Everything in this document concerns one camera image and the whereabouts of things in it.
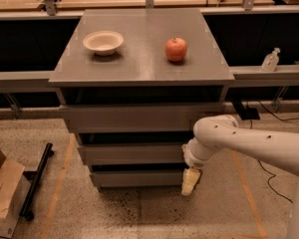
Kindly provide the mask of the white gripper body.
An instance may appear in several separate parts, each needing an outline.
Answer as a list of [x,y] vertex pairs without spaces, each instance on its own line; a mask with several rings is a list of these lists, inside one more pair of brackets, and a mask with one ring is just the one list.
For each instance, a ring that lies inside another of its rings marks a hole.
[[205,162],[205,148],[197,140],[190,140],[181,148],[183,159],[189,167],[196,169],[203,168]]

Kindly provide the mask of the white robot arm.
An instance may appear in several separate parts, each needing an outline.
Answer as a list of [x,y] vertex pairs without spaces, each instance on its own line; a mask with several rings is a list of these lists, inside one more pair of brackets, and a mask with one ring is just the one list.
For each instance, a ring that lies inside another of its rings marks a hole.
[[[183,158],[188,167],[201,170],[224,148],[299,176],[299,133],[241,128],[230,115],[198,120],[193,138],[182,146]],[[299,239],[299,184],[286,239]]]

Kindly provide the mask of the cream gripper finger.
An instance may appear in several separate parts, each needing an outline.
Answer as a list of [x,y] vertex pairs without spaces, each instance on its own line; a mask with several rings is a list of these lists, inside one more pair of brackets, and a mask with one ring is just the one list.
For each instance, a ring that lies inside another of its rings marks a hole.
[[200,179],[201,172],[195,168],[187,168],[183,172],[181,194],[188,196],[191,194],[198,180]]

